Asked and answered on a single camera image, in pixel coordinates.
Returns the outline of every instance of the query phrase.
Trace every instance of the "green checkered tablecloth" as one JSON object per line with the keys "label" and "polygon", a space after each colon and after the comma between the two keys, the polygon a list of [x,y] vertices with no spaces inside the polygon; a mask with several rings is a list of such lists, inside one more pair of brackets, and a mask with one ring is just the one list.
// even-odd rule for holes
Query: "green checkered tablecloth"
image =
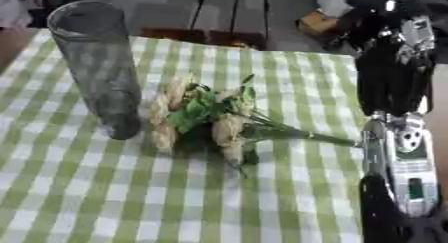
{"label": "green checkered tablecloth", "polygon": [[[257,107],[289,125],[358,139],[351,57],[132,39],[143,102],[174,75],[225,89],[254,73]],[[173,158],[149,127],[108,139],[88,115],[48,31],[0,77],[0,242],[360,242],[359,149],[257,145],[249,175],[197,154]]]}

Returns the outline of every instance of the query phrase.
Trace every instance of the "flower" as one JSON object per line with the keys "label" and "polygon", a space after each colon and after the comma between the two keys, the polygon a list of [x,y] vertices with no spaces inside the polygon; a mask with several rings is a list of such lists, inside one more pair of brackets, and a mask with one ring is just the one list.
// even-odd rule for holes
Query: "flower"
{"label": "flower", "polygon": [[152,131],[152,142],[161,152],[171,154],[173,152],[176,139],[176,129],[168,123],[164,122],[155,126]]}
{"label": "flower", "polygon": [[243,145],[244,139],[238,137],[228,146],[221,148],[224,158],[235,167],[241,165],[241,162],[243,162]]}
{"label": "flower", "polygon": [[149,107],[149,121],[154,126],[159,125],[168,116],[168,98],[165,94],[158,94]]}
{"label": "flower", "polygon": [[224,114],[213,123],[212,137],[221,147],[229,146],[243,129],[244,120],[236,115]]}
{"label": "flower", "polygon": [[170,110],[176,110],[179,108],[185,91],[189,84],[193,82],[193,75],[187,74],[183,76],[177,76],[171,79],[166,89],[166,95],[169,100]]}
{"label": "flower", "polygon": [[239,92],[240,92],[239,88],[219,92],[218,95],[216,95],[216,102],[221,103],[224,99],[229,98],[231,96],[236,96]]}
{"label": "flower", "polygon": [[238,112],[243,116],[250,117],[254,108],[255,102],[253,100],[243,100],[238,106]]}

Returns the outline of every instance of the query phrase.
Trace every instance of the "clear glass cylinder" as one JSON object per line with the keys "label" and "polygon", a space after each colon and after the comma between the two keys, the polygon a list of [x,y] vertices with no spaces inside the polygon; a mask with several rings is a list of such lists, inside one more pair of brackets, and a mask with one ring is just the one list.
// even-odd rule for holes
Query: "clear glass cylinder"
{"label": "clear glass cylinder", "polygon": [[118,140],[140,130],[141,90],[124,25],[124,13],[100,1],[78,1],[48,18],[71,75],[107,134]]}

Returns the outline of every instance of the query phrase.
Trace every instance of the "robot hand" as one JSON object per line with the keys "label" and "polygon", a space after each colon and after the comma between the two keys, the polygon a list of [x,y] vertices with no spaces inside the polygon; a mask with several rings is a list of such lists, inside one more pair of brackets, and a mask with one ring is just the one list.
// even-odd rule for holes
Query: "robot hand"
{"label": "robot hand", "polygon": [[431,133],[435,38],[419,0],[347,0],[339,40],[358,52],[364,242],[448,242]]}

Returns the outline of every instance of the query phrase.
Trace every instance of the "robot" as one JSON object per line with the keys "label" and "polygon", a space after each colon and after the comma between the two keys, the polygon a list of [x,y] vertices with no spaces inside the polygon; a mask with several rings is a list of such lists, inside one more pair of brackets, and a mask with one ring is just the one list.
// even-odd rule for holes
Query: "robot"
{"label": "robot", "polygon": [[358,71],[365,243],[448,242],[448,216],[424,115],[433,108],[435,37],[420,0],[346,0],[327,47],[347,42]]}

